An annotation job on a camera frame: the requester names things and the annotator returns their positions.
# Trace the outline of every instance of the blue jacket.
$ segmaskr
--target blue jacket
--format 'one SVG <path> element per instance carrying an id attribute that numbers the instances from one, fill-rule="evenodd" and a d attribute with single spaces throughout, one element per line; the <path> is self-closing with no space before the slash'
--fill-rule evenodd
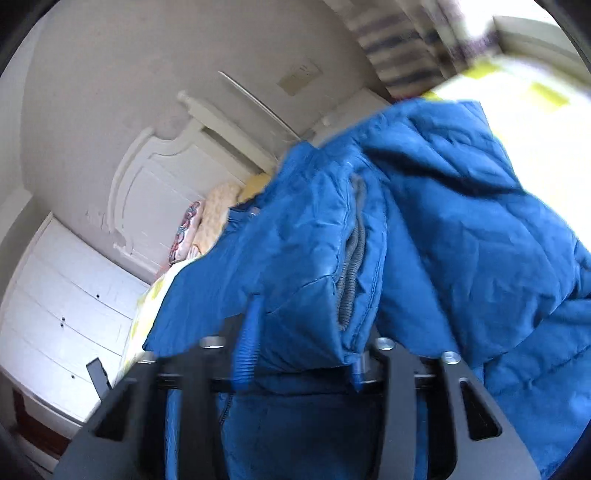
<path id="1" fill-rule="evenodd" d="M 374 322 L 413 353 L 459 351 L 543 478 L 591 419 L 591 257 L 523 190 L 477 103 L 411 100 L 293 148 L 175 278 L 145 348 L 186 350 L 252 293 L 274 395 L 220 396 L 232 479 L 366 477 L 379 401 L 314 370 L 354 363 Z M 177 414 L 172 395 L 168 480 Z"/>

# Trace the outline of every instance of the patterned pillow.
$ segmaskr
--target patterned pillow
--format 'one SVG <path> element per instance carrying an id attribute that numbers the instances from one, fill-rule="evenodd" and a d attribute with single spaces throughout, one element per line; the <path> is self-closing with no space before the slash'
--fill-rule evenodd
<path id="1" fill-rule="evenodd" d="M 197 233 L 197 227 L 201 223 L 203 205 L 204 201 L 198 200 L 193 202 L 185 212 L 183 221 L 178 227 L 173 246 L 170 248 L 168 255 L 168 264 L 170 266 L 187 258 L 191 243 Z"/>

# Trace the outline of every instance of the blue puffer jacket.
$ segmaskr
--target blue puffer jacket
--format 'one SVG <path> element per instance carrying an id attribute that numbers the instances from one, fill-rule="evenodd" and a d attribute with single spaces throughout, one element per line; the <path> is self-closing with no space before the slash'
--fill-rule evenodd
<path id="1" fill-rule="evenodd" d="M 314 370 L 355 362 L 374 322 L 414 353 L 461 352 L 543 478 L 591 418 L 591 257 L 523 191 L 478 104 L 403 102 L 292 149 L 176 277 L 145 347 L 186 350 L 252 293 L 274 395 L 220 396 L 232 479 L 366 477 L 379 401 Z M 177 414 L 172 395 L 168 480 Z"/>

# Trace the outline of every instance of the headboard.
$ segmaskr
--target headboard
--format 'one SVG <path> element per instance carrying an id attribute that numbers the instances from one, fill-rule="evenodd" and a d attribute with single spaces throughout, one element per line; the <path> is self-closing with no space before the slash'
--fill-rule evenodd
<path id="1" fill-rule="evenodd" d="M 273 173 L 277 160 L 212 105 L 185 92 L 177 99 L 191 120 L 173 140 L 143 130 L 123 157 L 111 184 L 107 224 L 114 247 L 156 273 L 187 207 L 224 181 L 244 184 L 253 174 Z"/>

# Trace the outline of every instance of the metal rod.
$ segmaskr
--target metal rod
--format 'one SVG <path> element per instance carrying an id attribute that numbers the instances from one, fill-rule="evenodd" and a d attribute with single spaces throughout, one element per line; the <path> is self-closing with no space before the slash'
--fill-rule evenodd
<path id="1" fill-rule="evenodd" d="M 271 110 L 267 105 L 261 102 L 258 98 L 256 98 L 251 92 L 246 90 L 242 85 L 240 85 L 236 80 L 230 77 L 227 73 L 220 72 L 218 73 L 224 77 L 228 82 L 232 84 L 232 86 L 241 92 L 244 96 L 246 96 L 252 103 L 254 103 L 257 107 L 259 107 L 263 112 L 269 115 L 275 122 L 280 124 L 285 130 L 291 133 L 296 139 L 301 141 L 301 137 L 292 129 L 289 125 L 287 125 L 280 117 L 277 115 L 273 110 Z"/>

